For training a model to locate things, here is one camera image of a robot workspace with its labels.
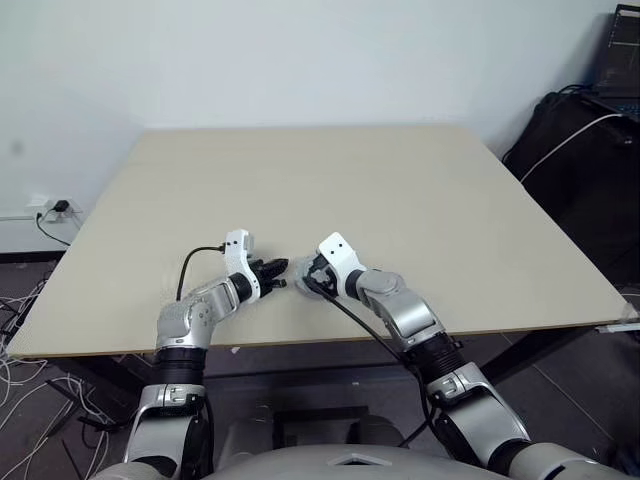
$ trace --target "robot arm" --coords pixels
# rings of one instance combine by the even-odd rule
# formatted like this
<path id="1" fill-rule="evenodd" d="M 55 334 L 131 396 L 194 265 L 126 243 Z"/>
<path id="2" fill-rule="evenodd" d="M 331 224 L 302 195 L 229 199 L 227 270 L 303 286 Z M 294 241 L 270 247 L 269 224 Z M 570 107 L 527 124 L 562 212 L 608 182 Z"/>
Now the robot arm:
<path id="1" fill-rule="evenodd" d="M 354 298 L 380 317 L 405 363 L 419 372 L 434 434 L 456 460 L 521 480 L 627 478 L 554 444 L 531 444 L 516 413 L 456 343 L 422 297 L 395 273 L 370 270 L 339 234 L 323 241 L 304 282 L 311 291 Z"/>
<path id="2" fill-rule="evenodd" d="M 285 285 L 275 277 L 285 271 L 288 261 L 253 260 L 252 249 L 249 232 L 230 232 L 223 246 L 228 276 L 162 309 L 153 384 L 142 392 L 125 463 L 146 464 L 166 478 L 201 478 L 211 473 L 208 419 L 202 414 L 207 401 L 202 380 L 211 336 L 215 326 L 241 304 L 253 303 Z"/>

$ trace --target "wall socket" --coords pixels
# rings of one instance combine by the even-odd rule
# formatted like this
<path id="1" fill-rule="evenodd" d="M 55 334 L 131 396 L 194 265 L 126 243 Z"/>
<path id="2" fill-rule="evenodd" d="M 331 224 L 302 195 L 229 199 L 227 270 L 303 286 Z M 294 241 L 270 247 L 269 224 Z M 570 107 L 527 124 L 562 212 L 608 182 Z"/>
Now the wall socket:
<path id="1" fill-rule="evenodd" d="M 31 197 L 31 201 L 27 204 L 24 211 L 27 215 L 35 219 L 38 213 L 45 215 L 59 200 L 66 200 L 67 202 L 69 202 L 69 209 L 64 213 L 49 213 L 49 215 L 47 215 L 44 219 L 45 222 L 53 223 L 57 222 L 58 220 L 64 219 L 64 217 L 69 217 L 75 213 L 82 213 L 82 210 L 80 209 L 78 204 L 74 202 L 70 197 L 45 197 L 41 195 L 35 195 Z"/>

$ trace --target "table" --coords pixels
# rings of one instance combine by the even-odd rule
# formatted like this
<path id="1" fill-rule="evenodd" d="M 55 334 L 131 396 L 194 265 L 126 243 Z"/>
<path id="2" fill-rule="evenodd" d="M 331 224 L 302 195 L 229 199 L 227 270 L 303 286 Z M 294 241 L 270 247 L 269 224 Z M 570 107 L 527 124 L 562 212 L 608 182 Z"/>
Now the table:
<path id="1" fill-rule="evenodd" d="M 219 244 L 236 228 L 255 235 L 258 256 L 292 259 L 340 231 L 364 264 L 402 274 L 451 333 L 603 324 L 633 314 L 462 128 L 150 131 L 101 196 L 9 352 L 153 350 L 158 312 L 175 295 L 185 254 Z M 194 257 L 186 290 L 224 273 L 217 255 Z M 323 301 L 287 288 L 241 309 L 212 341 L 364 336 Z"/>

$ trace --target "floor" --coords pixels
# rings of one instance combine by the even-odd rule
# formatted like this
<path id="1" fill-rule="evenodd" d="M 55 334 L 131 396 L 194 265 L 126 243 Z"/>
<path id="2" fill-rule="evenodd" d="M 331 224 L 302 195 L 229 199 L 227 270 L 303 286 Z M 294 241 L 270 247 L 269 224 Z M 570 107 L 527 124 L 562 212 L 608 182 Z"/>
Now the floor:
<path id="1" fill-rule="evenodd" d="M 0 296 L 26 295 L 50 264 L 0 265 Z M 5 318 L 0 310 L 0 321 Z M 491 334 L 459 337 L 463 355 L 479 365 L 507 348 L 521 334 Z M 378 365 L 389 363 L 386 352 L 375 342 L 337 342 L 281 347 L 241 348 L 237 351 L 213 348 L 208 355 L 206 381 L 216 415 L 216 454 L 228 426 L 267 405 L 272 410 L 368 405 L 372 414 L 392 420 L 407 435 L 422 420 L 415 382 L 399 369 L 377 367 L 353 369 L 349 374 L 322 374 L 314 370 L 298 379 L 299 385 L 274 384 L 263 375 L 262 382 L 243 373 L 332 365 Z M 28 378 L 37 366 L 11 367 L 12 380 Z M 63 375 L 55 367 L 44 369 L 24 386 L 11 388 L 8 402 L 0 408 L 0 424 L 28 391 L 47 378 Z M 0 402 L 4 396 L 0 384 Z M 640 445 L 640 343 L 625 333 L 586 334 L 497 385 L 499 392 L 524 420 L 531 437 L 564 445 L 607 463 L 616 446 Z M 50 387 L 34 392 L 17 406 L 6 425 L 0 427 L 0 478 L 34 448 L 38 437 L 65 399 Z M 330 428 L 298 426 L 299 443 L 340 442 L 346 423 Z M 89 441 L 97 434 L 88 429 Z M 110 436 L 103 466 L 122 458 L 128 434 Z M 429 432 L 416 439 L 412 448 L 445 455 Z M 80 423 L 69 421 L 34 455 L 29 478 L 84 478 L 94 452 L 81 441 Z M 9 477 L 26 478 L 24 468 Z"/>

